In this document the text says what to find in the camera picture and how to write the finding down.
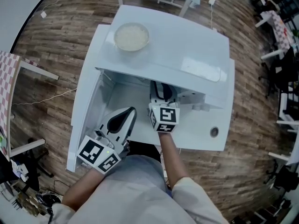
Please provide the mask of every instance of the power outlet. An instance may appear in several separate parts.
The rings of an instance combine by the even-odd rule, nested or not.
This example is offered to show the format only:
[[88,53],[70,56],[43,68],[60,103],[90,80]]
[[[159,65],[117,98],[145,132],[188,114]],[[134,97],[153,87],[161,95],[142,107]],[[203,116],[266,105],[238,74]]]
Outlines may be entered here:
[[214,5],[216,0],[209,0],[209,4],[211,4],[212,6]]

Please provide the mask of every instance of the white bowl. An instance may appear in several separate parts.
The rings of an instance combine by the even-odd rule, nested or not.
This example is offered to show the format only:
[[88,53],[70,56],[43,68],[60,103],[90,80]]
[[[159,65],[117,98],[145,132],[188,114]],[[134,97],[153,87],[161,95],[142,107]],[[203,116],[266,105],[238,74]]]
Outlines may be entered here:
[[[147,40],[141,44],[138,44],[135,48],[132,48],[132,47],[125,47],[121,44],[119,44],[116,40],[116,36],[118,35],[118,33],[124,29],[124,28],[127,28],[127,27],[139,27],[142,31],[145,32],[146,36],[147,36]],[[149,34],[149,31],[147,30],[147,28],[140,24],[140,23],[137,23],[137,22],[129,22],[129,23],[125,23],[125,24],[122,24],[119,28],[117,28],[115,34],[114,34],[114,43],[116,44],[116,46],[119,48],[119,49],[122,49],[124,51],[138,51],[138,50],[141,50],[142,48],[144,48],[148,43],[149,43],[149,39],[150,39],[150,34]]]

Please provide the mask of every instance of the rice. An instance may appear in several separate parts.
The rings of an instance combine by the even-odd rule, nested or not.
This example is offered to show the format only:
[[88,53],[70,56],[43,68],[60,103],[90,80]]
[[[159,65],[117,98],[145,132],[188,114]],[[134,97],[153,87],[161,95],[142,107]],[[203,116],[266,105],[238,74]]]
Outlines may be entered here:
[[122,27],[115,35],[117,46],[127,51],[143,48],[148,40],[147,31],[134,24]]

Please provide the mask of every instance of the checkered tablecloth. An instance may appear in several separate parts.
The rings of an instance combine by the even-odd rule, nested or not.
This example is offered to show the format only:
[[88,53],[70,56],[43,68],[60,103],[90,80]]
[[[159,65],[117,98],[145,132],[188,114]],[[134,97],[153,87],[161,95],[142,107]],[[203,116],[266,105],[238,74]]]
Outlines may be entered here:
[[280,49],[287,51],[294,44],[292,33],[288,30],[288,28],[285,26],[284,22],[276,12],[267,11],[262,12],[261,14],[269,14],[271,16],[271,20],[273,22],[269,22],[269,24],[272,25],[273,29],[275,29],[278,35],[277,42],[280,45]]
[[0,51],[0,127],[7,138],[8,119],[10,119],[9,105],[12,99],[12,86],[16,79],[20,57],[8,52]]

